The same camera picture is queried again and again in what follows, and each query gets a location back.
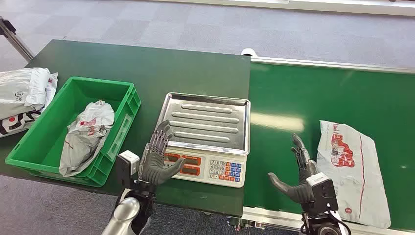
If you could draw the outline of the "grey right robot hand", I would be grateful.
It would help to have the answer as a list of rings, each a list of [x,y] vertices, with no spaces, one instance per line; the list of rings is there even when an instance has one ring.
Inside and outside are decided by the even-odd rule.
[[[282,182],[274,173],[269,172],[269,177],[272,185],[281,193],[288,196],[296,203],[308,203],[314,201],[314,195],[311,186],[306,181],[312,175],[317,174],[316,162],[310,158],[308,150],[306,149],[302,139],[297,135],[292,135],[293,144],[296,147],[291,147],[299,167],[299,183],[296,186],[290,186]]]

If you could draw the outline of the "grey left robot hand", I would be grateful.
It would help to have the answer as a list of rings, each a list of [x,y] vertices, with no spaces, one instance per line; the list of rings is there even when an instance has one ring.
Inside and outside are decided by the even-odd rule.
[[[164,168],[164,154],[170,138],[167,134],[169,128],[169,120],[164,120],[157,126],[146,144],[139,167],[138,178],[155,186],[179,173],[185,164],[185,158],[180,157],[173,165]]]

